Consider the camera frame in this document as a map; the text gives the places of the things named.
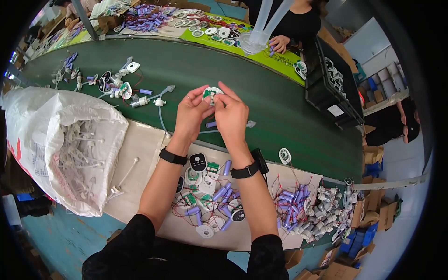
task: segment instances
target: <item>black plastic crate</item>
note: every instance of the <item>black plastic crate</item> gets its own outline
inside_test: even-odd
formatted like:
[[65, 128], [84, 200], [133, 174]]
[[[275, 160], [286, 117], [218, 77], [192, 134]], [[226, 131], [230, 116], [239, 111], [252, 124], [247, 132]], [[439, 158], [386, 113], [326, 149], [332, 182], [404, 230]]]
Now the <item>black plastic crate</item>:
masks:
[[[305, 99], [308, 103], [328, 116], [341, 129], [363, 124], [364, 114], [358, 87], [352, 70], [345, 60], [317, 36], [303, 43], [303, 53], [307, 68]], [[330, 84], [325, 57], [333, 61], [336, 69], [343, 75], [343, 88], [348, 100]]]

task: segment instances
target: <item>white plastic bag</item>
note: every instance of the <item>white plastic bag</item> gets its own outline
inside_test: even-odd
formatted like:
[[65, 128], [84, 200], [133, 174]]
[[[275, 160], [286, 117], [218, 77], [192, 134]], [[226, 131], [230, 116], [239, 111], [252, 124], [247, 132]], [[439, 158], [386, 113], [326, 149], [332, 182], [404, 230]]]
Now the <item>white plastic bag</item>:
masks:
[[[1, 106], [6, 111], [8, 148], [23, 170], [46, 194], [73, 213], [101, 216], [127, 120], [105, 101], [69, 90], [17, 89], [3, 96]], [[93, 193], [89, 204], [75, 198], [67, 183], [70, 179], [59, 168], [64, 143], [61, 125], [84, 120], [97, 121], [95, 137], [104, 139], [92, 151], [96, 159], [104, 161], [103, 168], [85, 169], [84, 183], [90, 184]]]

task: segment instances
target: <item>hand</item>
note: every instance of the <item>hand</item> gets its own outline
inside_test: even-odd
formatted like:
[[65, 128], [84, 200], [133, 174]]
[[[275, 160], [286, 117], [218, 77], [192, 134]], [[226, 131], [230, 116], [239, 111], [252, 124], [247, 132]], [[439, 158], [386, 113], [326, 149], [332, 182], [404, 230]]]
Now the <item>hand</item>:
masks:
[[66, 18], [65, 19], [65, 26], [67, 27], [67, 26], [69, 26], [70, 25], [70, 23], [72, 22], [72, 19], [71, 18]]
[[290, 39], [286, 36], [280, 35], [280, 36], [276, 36], [274, 38], [272, 38], [271, 40], [269, 40], [269, 46], [274, 46], [277, 45], [274, 48], [275, 52], [281, 52], [282, 54], [284, 54], [286, 52], [286, 45], [289, 44]]
[[202, 94], [208, 85], [191, 90], [177, 106], [176, 128], [173, 138], [191, 144], [199, 135], [201, 122], [210, 116], [215, 107], [210, 106], [211, 98], [202, 100]]
[[249, 107], [223, 82], [219, 82], [218, 86], [225, 94], [215, 95], [213, 98], [216, 107], [216, 126], [230, 152], [235, 146], [246, 145], [244, 134], [246, 133]]
[[401, 122], [406, 125], [406, 115], [405, 114], [401, 114]]

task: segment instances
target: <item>wrist strap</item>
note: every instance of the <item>wrist strap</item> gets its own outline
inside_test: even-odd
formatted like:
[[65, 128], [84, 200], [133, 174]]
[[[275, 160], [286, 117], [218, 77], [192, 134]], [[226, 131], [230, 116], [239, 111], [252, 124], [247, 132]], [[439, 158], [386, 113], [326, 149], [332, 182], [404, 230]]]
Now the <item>wrist strap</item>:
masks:
[[187, 164], [188, 158], [186, 156], [175, 155], [175, 154], [167, 151], [165, 148], [163, 148], [160, 151], [159, 157], [161, 159], [164, 159], [172, 164], [179, 164], [179, 165]]
[[244, 179], [252, 177], [259, 170], [259, 165], [255, 161], [249, 166], [246, 166], [244, 169], [232, 169], [230, 170], [230, 174], [233, 179]]

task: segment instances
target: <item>worker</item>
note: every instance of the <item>worker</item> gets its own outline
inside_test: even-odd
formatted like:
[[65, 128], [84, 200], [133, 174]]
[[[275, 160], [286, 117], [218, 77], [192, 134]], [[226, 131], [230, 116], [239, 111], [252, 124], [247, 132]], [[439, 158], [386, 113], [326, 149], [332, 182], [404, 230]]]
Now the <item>worker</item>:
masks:
[[186, 162], [190, 144], [196, 140], [203, 119], [215, 113], [216, 126], [232, 157], [233, 169], [245, 169], [254, 163], [245, 141], [249, 108], [222, 82], [218, 86], [225, 94], [214, 96], [215, 106], [210, 106], [210, 96], [202, 100], [208, 85], [190, 91], [179, 103], [176, 128], [164, 151], [168, 157], [160, 153], [137, 214], [125, 229], [83, 263], [84, 280], [222, 279], [224, 275], [227, 279], [289, 279], [277, 212], [260, 171], [251, 177], [236, 179], [252, 240], [247, 275], [227, 259], [228, 251], [156, 237], [175, 196], [183, 168], [180, 159]]
[[[80, 2], [87, 16], [90, 17], [93, 11], [93, 7], [98, 2], [96, 0], [80, 0]], [[79, 17], [78, 13], [75, 10], [75, 7], [72, 4], [72, 0], [55, 0], [54, 5], [67, 8], [67, 14], [65, 16], [65, 26], [69, 26], [69, 24], [71, 23], [72, 19], [69, 17], [72, 14], [75, 16], [75, 18]]]
[[28, 45], [32, 44], [36, 39], [42, 39], [44, 37], [44, 33], [42, 32], [42, 26], [40, 22], [36, 23], [36, 25], [30, 27], [28, 30], [24, 42]]
[[[242, 0], [249, 8], [249, 22], [255, 25], [261, 8], [261, 0]], [[283, 0], [274, 0], [267, 23], [274, 15]], [[283, 16], [274, 29], [269, 40], [269, 46], [275, 46], [274, 51], [285, 53], [287, 46], [302, 48], [302, 42], [313, 38], [320, 30], [321, 0], [295, 0], [289, 11]]]
[[364, 117], [366, 125], [375, 130], [366, 135], [368, 146], [381, 146], [392, 139], [402, 137], [404, 143], [417, 138], [420, 119], [414, 101], [410, 97]]

